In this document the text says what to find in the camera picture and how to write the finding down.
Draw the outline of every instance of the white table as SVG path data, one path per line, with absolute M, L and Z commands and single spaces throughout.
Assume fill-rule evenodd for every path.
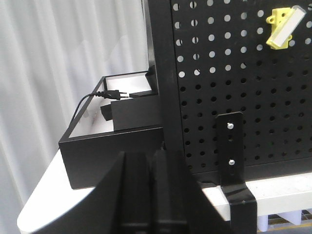
M 255 180 L 247 182 L 247 186 L 257 199 L 258 226 L 263 231 L 267 229 L 267 215 L 285 213 L 280 215 L 299 224 L 301 210 L 312 208 L 312 173 Z M 83 200 L 92 190 L 71 189 L 58 151 L 18 217 L 20 232 L 29 234 L 45 226 Z M 222 217 L 229 220 L 230 206 L 220 187 L 203 191 Z

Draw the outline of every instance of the black pegboard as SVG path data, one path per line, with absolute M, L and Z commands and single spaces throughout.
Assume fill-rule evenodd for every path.
M 175 53 L 171 69 L 177 85 L 172 89 L 179 92 L 183 148 L 193 173 L 218 169 L 215 117 L 236 111 L 244 114 L 247 166 L 312 157 L 310 3 L 171 0 L 168 4 L 174 48 L 166 49 Z M 265 44 L 271 34 L 266 18 L 272 9 L 294 4 L 307 14 L 294 31 L 291 46 L 273 50 Z

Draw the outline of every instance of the black metal frame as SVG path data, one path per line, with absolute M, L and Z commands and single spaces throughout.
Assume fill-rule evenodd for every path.
M 230 204 L 231 228 L 237 234 L 256 234 L 257 202 L 245 183 L 243 114 L 218 115 L 216 130 L 220 185 Z

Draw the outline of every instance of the screw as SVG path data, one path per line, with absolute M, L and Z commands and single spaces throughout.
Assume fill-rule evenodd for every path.
M 234 124 L 233 123 L 228 123 L 228 129 L 233 129 L 234 128 Z
M 233 166 L 235 164 L 235 161 L 233 160 L 233 159 L 231 159 L 230 161 L 229 161 L 229 165 L 230 166 Z

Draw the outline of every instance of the metal bracket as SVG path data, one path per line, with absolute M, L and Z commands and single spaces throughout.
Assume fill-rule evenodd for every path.
M 231 228 L 235 234 L 257 232 L 257 202 L 245 183 L 243 114 L 216 118 L 221 189 L 230 204 Z

